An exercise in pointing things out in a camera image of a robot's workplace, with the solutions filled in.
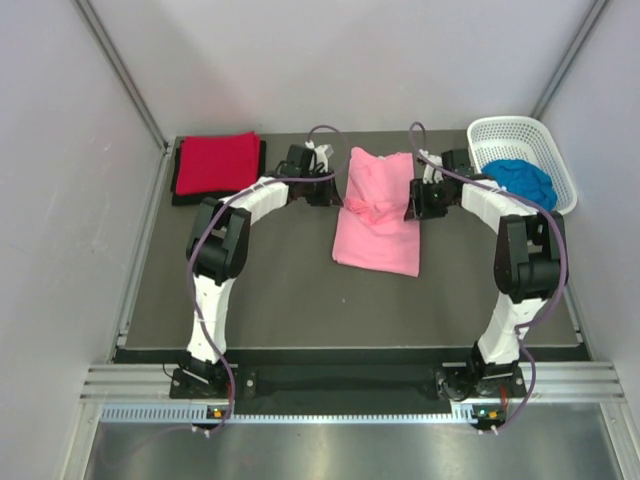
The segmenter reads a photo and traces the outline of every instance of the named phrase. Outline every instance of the folded red cloth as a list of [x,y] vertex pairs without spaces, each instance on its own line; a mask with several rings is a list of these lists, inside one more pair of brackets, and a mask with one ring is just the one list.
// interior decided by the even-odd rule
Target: folded red cloth
[[260,137],[254,132],[231,137],[187,137],[182,144],[177,195],[239,191],[258,175]]

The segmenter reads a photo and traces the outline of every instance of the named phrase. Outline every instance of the blue cloth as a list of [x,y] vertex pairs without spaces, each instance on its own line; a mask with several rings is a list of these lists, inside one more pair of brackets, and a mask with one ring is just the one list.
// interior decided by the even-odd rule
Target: blue cloth
[[545,210],[553,210],[558,195],[551,177],[524,160],[494,160],[485,165],[482,173],[493,177],[507,191],[536,202]]

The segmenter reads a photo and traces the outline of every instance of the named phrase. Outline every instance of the white wall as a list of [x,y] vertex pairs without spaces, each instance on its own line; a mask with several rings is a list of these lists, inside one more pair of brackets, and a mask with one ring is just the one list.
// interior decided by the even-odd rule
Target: white wall
[[159,151],[69,0],[0,6],[0,476],[52,478]]
[[640,425],[640,3],[616,0],[543,119],[578,189],[570,275],[596,353]]
[[528,114],[591,0],[93,0],[166,135]]

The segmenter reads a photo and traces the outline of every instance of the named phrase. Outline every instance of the plastic basket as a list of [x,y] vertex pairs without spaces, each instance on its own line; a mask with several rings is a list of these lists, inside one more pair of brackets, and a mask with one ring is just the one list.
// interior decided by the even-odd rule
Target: plastic basket
[[529,117],[489,117],[467,129],[469,151],[476,172],[494,160],[520,158],[546,172],[558,195],[556,210],[565,215],[576,206],[578,196],[551,133]]

